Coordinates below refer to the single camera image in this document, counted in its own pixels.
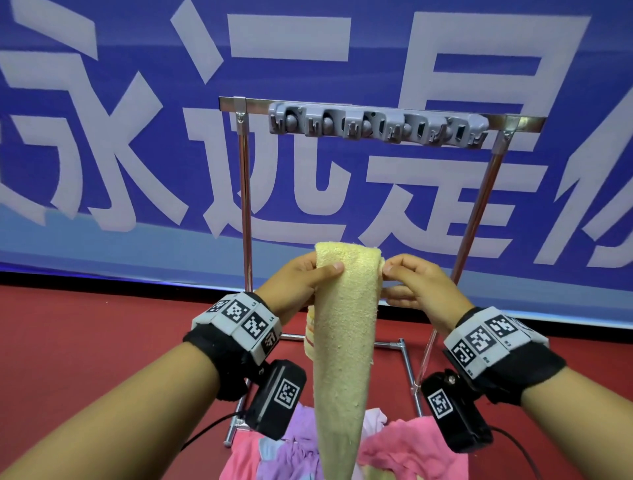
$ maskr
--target purple cloth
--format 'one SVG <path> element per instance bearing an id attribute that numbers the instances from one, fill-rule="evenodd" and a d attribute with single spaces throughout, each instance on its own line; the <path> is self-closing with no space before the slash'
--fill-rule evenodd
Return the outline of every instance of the purple cloth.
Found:
<path id="1" fill-rule="evenodd" d="M 262 461 L 257 480 L 324 480 L 314 408 L 298 403 L 275 460 Z"/>

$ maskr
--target blue banner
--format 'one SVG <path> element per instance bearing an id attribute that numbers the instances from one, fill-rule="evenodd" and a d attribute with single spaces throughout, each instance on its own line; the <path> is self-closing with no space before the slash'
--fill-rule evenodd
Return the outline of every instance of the blue banner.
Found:
<path id="1" fill-rule="evenodd" d="M 2 0 L 0 262 L 243 285 L 235 118 L 218 96 L 522 113 L 548 121 L 515 136 L 462 288 L 633 327 L 630 3 L 418 8 Z M 250 123 L 256 284 L 323 240 L 452 266 L 495 132 L 463 151 Z"/>

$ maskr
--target person's left hand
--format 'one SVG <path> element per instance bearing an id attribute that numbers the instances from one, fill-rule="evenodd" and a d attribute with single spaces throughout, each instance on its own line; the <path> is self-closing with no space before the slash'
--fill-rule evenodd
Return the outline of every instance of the person's left hand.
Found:
<path id="1" fill-rule="evenodd" d="M 321 283 L 338 277 L 344 268 L 341 262 L 317 268 L 317 253 L 312 251 L 286 263 L 255 293 L 286 325 L 295 313 L 311 304 Z"/>

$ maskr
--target person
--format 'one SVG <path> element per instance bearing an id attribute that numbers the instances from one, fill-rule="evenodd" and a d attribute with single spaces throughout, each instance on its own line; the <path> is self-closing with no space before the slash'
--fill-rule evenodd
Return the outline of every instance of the person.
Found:
<path id="1" fill-rule="evenodd" d="M 340 263 L 316 268 L 316 259 L 312 252 L 290 261 L 256 291 L 282 324 L 344 270 Z M 443 336 L 473 308 L 437 265 L 421 258 L 390 258 L 383 275 L 401 283 L 383 290 L 387 303 L 423 310 Z M 158 479 L 219 388 L 213 363 L 184 342 L 59 426 L 0 479 Z M 524 390 L 520 403 L 586 478 L 632 478 L 631 401 L 565 367 Z"/>

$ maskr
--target black baseboard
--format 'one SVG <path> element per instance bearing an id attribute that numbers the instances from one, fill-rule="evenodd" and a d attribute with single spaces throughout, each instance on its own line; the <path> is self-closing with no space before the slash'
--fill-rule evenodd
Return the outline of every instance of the black baseboard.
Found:
<path id="1" fill-rule="evenodd" d="M 226 290 L 206 289 L 196 286 L 174 286 L 124 279 L 74 277 L 55 273 L 31 274 L 22 272 L 0 272 L 0 284 L 200 303 L 214 303 L 229 293 L 229 291 Z M 378 317 L 384 320 L 397 320 L 400 322 L 430 323 L 428 317 L 420 310 L 393 306 L 380 305 L 378 308 Z M 521 318 L 521 321 L 547 337 L 577 338 L 627 344 L 633 343 L 633 330 L 628 329 L 544 322 L 525 318 Z"/>

